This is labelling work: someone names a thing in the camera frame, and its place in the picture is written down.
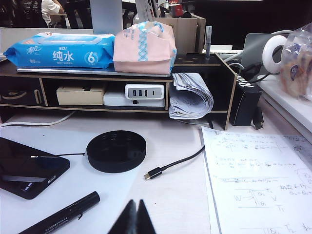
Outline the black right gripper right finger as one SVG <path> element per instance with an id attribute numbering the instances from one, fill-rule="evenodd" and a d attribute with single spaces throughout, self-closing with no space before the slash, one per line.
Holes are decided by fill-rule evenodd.
<path id="1" fill-rule="evenodd" d="M 143 199 L 139 201 L 139 206 L 138 206 L 138 211 L 137 211 L 137 233 L 138 234 L 156 234 Z"/>

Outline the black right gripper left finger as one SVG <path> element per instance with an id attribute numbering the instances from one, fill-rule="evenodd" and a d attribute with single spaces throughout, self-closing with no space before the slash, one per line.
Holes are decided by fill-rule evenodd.
<path id="1" fill-rule="evenodd" d="M 136 203 L 131 199 L 121 212 L 109 234 L 136 234 L 137 233 Z"/>

